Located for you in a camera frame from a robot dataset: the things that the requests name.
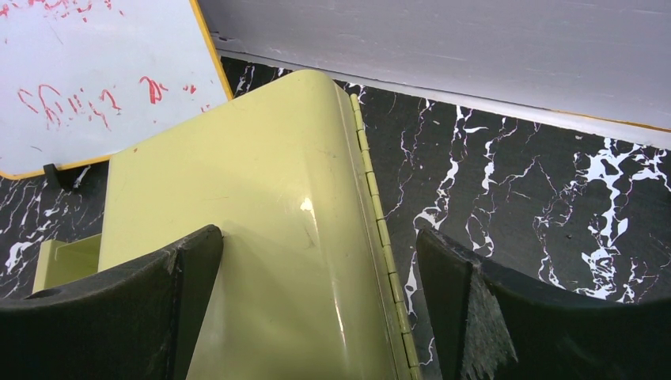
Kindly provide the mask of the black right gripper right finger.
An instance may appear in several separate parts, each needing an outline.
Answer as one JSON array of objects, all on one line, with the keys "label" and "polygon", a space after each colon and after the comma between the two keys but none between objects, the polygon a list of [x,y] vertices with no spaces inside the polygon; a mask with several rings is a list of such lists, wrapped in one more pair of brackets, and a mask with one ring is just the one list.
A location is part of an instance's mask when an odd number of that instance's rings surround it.
[{"label": "black right gripper right finger", "polygon": [[576,294],[434,230],[416,241],[445,379],[667,379],[670,301]]}]

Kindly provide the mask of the green metal drawer box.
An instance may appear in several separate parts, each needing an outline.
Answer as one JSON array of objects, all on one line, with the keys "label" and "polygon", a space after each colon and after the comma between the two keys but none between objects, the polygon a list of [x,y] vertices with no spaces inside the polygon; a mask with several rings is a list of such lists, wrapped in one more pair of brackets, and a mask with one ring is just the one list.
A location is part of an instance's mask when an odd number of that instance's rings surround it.
[{"label": "green metal drawer box", "polygon": [[418,379],[357,99],[300,70],[114,154],[100,234],[40,247],[35,291],[205,225],[223,255],[190,379]]}]

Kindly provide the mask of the whiteboard with orange frame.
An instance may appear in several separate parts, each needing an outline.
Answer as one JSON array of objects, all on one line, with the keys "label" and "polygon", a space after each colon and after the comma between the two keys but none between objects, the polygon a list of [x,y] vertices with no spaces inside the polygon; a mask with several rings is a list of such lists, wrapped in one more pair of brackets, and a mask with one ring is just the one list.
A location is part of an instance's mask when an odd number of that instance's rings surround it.
[{"label": "whiteboard with orange frame", "polygon": [[1,175],[107,160],[233,97],[196,1],[4,1]]}]

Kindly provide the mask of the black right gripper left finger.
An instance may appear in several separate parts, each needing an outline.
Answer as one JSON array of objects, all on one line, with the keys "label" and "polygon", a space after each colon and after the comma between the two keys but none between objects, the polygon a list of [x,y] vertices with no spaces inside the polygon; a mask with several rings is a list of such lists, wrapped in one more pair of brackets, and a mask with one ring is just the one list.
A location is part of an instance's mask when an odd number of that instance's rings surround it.
[{"label": "black right gripper left finger", "polygon": [[224,241],[214,225],[152,253],[1,302],[4,379],[184,379]]}]

